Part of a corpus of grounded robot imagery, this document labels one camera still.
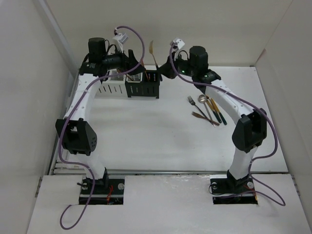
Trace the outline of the gold fork dark handle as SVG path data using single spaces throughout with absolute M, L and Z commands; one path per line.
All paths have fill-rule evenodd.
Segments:
M 150 43 L 149 43 L 149 53 L 150 53 L 150 54 L 152 55 L 152 57 L 153 57 L 153 60 L 154 60 L 156 69 L 158 69 L 158 64 L 157 64 L 156 58 L 155 58 L 155 56 L 154 56 L 153 42 L 154 42 L 154 41 L 152 40 L 152 41 L 150 41 Z

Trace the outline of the copper fork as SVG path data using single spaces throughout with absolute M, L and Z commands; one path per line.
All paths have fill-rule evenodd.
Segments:
M 199 113 L 192 112 L 192 115 L 193 115 L 194 117 L 196 117 L 196 118 L 204 119 L 204 120 L 210 122 L 212 125 L 219 126 L 219 123 L 218 123 L 218 122 L 215 122 L 215 121 L 213 121 L 213 120 L 211 120 L 211 119 L 209 119 L 209 118 L 207 118 L 207 117 L 204 117 L 204 116 L 200 115 Z

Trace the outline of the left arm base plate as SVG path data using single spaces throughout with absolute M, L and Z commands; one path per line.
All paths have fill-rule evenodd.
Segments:
M 108 179 L 106 185 L 96 182 L 89 205 L 123 205 L 125 179 L 113 178 Z M 78 198 L 79 205 L 85 205 L 92 188 L 92 181 L 85 178 L 81 184 L 80 195 Z

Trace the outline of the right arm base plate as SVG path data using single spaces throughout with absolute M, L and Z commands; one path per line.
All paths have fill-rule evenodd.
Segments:
M 214 205 L 258 204 L 251 178 L 235 184 L 229 178 L 213 177 L 210 182 Z

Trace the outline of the gold fork green handle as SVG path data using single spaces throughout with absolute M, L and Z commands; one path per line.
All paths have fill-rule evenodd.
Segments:
M 217 104 L 215 103 L 215 101 L 214 101 L 212 98 L 210 98 L 210 99 L 211 99 L 212 105 L 214 106 L 214 109 L 216 110 L 217 114 L 218 114 L 219 117 L 221 118 L 222 123 L 223 123 L 224 125 L 227 125 L 227 121 L 225 120 L 224 116 L 223 116 L 222 113 L 220 112 L 220 110 L 219 110 Z

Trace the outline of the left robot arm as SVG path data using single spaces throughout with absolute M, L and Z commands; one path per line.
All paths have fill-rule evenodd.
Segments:
M 92 152 L 97 146 L 97 134 L 89 124 L 89 116 L 96 93 L 101 85 L 111 78 L 136 75 L 145 71 L 132 50 L 126 54 L 123 45 L 127 36 L 117 34 L 113 38 L 114 53 L 105 45 L 103 38 L 88 41 L 89 52 L 78 71 L 78 85 L 68 111 L 57 119 L 59 136 L 58 156 L 67 165 L 83 167 L 86 173 L 83 186 L 93 187 L 98 193 L 109 188 L 106 168 L 98 162 Z

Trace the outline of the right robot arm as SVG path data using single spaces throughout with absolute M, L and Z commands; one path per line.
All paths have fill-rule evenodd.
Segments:
M 235 124 L 232 134 L 235 146 L 233 161 L 224 178 L 211 178 L 211 190 L 214 195 L 244 193 L 249 189 L 248 183 L 253 182 L 251 166 L 254 154 L 267 136 L 267 114 L 227 88 L 221 76 L 209 68 L 208 53 L 204 47 L 191 47 L 187 59 L 179 55 L 182 48 L 179 43 L 172 43 L 160 72 L 170 79 L 191 77 L 189 83 L 216 101 L 232 119 Z

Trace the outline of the copper spoon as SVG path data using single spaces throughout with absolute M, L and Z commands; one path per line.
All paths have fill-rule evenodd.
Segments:
M 129 80 L 134 81 L 134 80 L 132 79 L 132 77 L 129 76 L 128 74 L 125 74 L 125 76 L 126 76 Z

